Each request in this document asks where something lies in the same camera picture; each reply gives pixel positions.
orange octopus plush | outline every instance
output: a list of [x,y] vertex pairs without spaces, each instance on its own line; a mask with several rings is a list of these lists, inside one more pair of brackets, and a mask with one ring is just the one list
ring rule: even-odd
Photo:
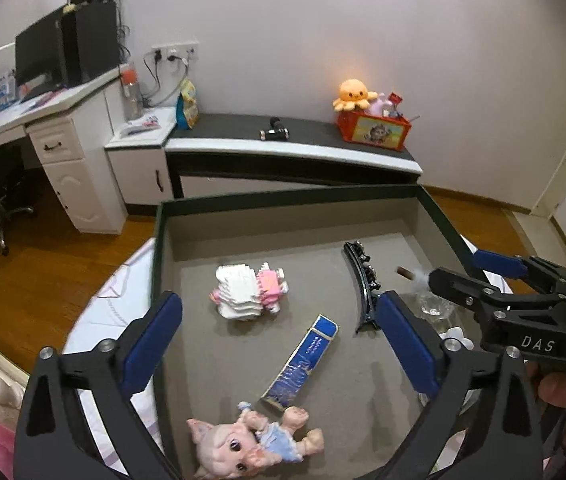
[[362,110],[369,108],[368,99],[376,99],[376,92],[369,92],[367,88],[358,79],[348,79],[343,81],[339,87],[339,98],[336,99],[332,106],[335,112],[345,110],[351,112],[356,106]]

black monitor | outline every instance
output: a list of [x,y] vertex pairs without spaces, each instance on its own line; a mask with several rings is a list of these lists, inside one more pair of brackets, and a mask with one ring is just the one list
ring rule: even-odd
[[16,37],[16,84],[20,86],[45,75],[41,85],[30,90],[27,101],[62,86],[61,53],[57,35],[57,20],[63,16],[63,7],[33,23]]

red storage box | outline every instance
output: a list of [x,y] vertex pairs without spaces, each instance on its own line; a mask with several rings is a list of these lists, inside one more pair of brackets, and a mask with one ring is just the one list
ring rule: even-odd
[[373,117],[362,112],[341,112],[337,120],[341,135],[348,142],[371,144],[390,150],[403,149],[412,125],[404,118]]

wall socket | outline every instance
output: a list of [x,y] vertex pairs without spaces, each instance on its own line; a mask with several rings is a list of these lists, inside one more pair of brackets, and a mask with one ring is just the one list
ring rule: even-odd
[[154,45],[152,47],[152,52],[157,50],[161,51],[161,59],[167,60],[169,56],[177,56],[183,59],[187,59],[189,55],[189,60],[198,59],[199,57],[199,42],[193,41],[183,41],[182,43],[170,43],[165,45]]

